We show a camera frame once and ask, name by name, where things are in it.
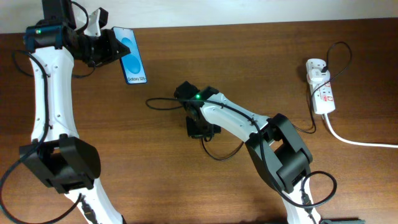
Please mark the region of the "blue screen smartphone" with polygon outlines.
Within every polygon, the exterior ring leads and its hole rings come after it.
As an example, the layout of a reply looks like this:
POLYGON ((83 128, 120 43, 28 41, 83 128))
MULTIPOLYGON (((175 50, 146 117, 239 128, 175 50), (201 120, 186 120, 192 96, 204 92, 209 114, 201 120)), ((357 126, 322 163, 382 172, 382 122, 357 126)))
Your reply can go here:
POLYGON ((147 77, 134 31, 123 27, 113 27, 113 31, 116 39, 130 50, 129 54, 121 57, 119 60, 126 83, 128 85, 147 83, 147 77))

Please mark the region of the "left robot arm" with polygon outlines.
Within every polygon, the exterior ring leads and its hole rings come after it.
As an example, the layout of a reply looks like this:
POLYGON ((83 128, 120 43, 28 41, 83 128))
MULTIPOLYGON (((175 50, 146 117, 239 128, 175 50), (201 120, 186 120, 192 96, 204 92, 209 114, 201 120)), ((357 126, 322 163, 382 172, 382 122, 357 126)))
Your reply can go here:
POLYGON ((24 165, 48 188, 74 201, 89 223, 124 223, 100 181, 96 148, 80 139, 73 117, 75 61, 98 68, 130 50, 106 28, 104 9, 78 27, 73 1, 42 2, 44 18, 26 29, 24 45, 35 80, 35 121, 29 145, 19 149, 24 165))

